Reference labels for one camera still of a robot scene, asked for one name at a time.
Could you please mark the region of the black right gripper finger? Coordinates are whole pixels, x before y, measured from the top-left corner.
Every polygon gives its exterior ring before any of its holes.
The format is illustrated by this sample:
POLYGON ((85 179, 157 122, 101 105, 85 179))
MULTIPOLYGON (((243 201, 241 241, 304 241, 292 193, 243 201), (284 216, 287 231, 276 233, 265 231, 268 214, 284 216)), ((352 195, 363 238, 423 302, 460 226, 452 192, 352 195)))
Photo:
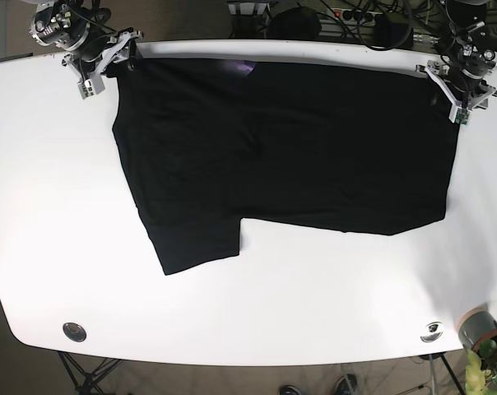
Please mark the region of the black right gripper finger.
POLYGON ((137 70, 137 60, 138 60, 138 51, 137 45, 134 40, 128 42, 127 50, 127 59, 125 61, 126 67, 129 71, 137 70))
POLYGON ((115 67, 107 67, 102 72, 102 75, 107 77, 107 78, 115 78, 118 75, 118 69, 115 67))

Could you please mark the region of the left gripper body silver black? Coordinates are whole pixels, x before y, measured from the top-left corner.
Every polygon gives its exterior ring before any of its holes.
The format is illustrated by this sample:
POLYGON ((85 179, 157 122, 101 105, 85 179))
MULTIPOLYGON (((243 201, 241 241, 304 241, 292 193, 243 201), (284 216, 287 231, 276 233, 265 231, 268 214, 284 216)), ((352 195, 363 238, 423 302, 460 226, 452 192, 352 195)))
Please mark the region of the left gripper body silver black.
POLYGON ((416 72, 425 74, 449 100, 448 119, 452 123, 467 125, 475 109, 488 109, 489 98, 497 99, 497 89, 482 77, 472 78, 453 65, 430 60, 416 65, 416 72))

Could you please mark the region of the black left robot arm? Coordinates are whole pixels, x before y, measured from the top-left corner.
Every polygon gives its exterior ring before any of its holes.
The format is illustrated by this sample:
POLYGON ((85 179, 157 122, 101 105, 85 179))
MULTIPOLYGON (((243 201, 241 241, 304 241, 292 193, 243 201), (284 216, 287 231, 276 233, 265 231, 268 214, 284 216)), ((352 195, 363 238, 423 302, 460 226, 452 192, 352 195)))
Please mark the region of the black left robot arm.
POLYGON ((487 109, 497 88, 485 77, 497 69, 497 35, 485 23, 485 1, 434 1, 444 19, 435 31, 439 61, 416 66, 444 93, 451 104, 449 120, 465 125, 475 109, 487 109))

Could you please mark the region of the right gripper body silver black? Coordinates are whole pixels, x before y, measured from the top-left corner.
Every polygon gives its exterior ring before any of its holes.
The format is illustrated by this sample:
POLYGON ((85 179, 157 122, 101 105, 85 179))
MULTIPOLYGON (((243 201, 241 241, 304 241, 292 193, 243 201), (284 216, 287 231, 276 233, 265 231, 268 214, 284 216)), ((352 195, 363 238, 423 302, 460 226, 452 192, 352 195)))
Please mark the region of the right gripper body silver black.
MULTIPOLYGON (((84 49, 75 52, 66 52, 62 60, 62 66, 68 69, 77 78, 77 89, 83 100, 98 95, 105 90, 102 72, 107 67, 122 64, 126 67, 128 42, 137 41, 144 38, 141 30, 126 29, 116 33, 106 33, 93 39, 84 49), (104 44, 100 51, 91 59, 85 60, 84 55, 88 54, 88 49, 97 44, 104 44)), ((138 47, 137 68, 142 54, 138 47)))

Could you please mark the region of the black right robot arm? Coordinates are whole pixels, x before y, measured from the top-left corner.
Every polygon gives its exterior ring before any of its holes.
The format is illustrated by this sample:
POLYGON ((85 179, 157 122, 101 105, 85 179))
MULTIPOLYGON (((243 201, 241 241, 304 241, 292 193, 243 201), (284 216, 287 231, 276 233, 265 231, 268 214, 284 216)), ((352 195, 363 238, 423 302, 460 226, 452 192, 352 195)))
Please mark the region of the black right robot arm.
POLYGON ((134 71, 142 58, 137 40, 143 32, 132 27, 115 30, 107 25, 111 16, 99 1, 90 7, 83 1, 40 1, 31 18, 31 37, 41 46, 65 52, 62 65, 78 76, 77 88, 84 99, 105 89, 103 76, 113 65, 134 71))

